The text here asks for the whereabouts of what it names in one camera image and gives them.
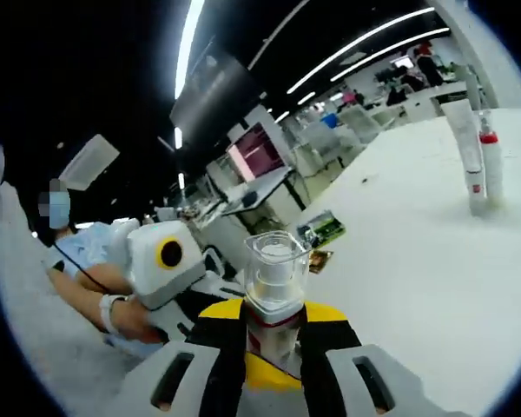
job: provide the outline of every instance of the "white lid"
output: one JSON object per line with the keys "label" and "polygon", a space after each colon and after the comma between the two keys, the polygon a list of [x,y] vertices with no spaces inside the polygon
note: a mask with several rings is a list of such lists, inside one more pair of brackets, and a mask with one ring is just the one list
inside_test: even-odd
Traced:
{"label": "white lid", "polygon": [[104,137],[95,135],[69,162],[60,180],[68,189],[85,191],[118,155],[120,152]]}
{"label": "white lid", "polygon": [[246,269],[246,301],[266,324],[300,311],[305,300],[308,250],[288,232],[276,231],[246,240],[251,262]]}

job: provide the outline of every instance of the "blue mask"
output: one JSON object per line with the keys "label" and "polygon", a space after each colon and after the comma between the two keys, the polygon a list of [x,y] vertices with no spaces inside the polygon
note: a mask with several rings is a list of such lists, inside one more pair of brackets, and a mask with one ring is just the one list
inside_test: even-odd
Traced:
{"label": "blue mask", "polygon": [[65,191],[52,191],[49,194],[50,228],[65,228],[69,224],[69,194]]}

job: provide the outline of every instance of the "red cap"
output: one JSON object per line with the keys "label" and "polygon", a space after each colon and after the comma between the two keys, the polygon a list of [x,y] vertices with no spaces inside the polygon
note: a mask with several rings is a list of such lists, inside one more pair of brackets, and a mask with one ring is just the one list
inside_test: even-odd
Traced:
{"label": "red cap", "polygon": [[479,135],[479,137],[480,137],[480,142],[484,143],[484,144],[498,143],[498,136],[496,135],[495,132],[481,134],[481,135]]}

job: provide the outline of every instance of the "black ceiling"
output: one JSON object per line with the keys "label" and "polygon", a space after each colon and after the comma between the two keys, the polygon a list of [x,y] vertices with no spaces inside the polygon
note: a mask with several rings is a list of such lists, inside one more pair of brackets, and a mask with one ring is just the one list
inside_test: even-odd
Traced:
{"label": "black ceiling", "polygon": [[[206,0],[190,65],[214,39],[247,66],[264,40],[300,0]],[[76,222],[111,221],[150,211],[176,173],[201,172],[225,150],[205,143],[171,156],[156,137],[173,142],[168,114],[188,0],[5,1],[0,6],[0,142],[6,178],[30,218],[38,191],[58,176],[94,134],[121,155],[84,193],[73,193]],[[274,113],[331,84],[329,65],[294,94],[299,78],[339,47],[395,17],[426,7],[419,0],[311,0],[253,68]],[[362,45],[370,54],[409,36],[443,27],[430,13],[384,31]]]}

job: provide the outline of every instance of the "yellow circle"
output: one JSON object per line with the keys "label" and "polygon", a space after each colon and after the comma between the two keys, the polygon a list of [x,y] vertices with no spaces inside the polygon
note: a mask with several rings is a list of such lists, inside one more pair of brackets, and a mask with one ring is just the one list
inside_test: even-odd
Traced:
{"label": "yellow circle", "polygon": [[[181,251],[181,258],[179,259],[179,261],[175,265],[167,265],[166,263],[164,263],[164,260],[162,259],[162,250],[166,247],[166,245],[168,243],[171,243],[171,242],[177,243],[177,246],[180,248],[180,251]],[[170,237],[167,237],[166,239],[163,239],[158,244],[158,246],[156,246],[156,263],[158,264],[158,266],[160,268],[164,268],[164,269],[174,269],[174,268],[177,268],[180,265],[182,259],[183,259],[183,246],[181,245],[180,241],[178,241],[173,236],[170,236]]]}

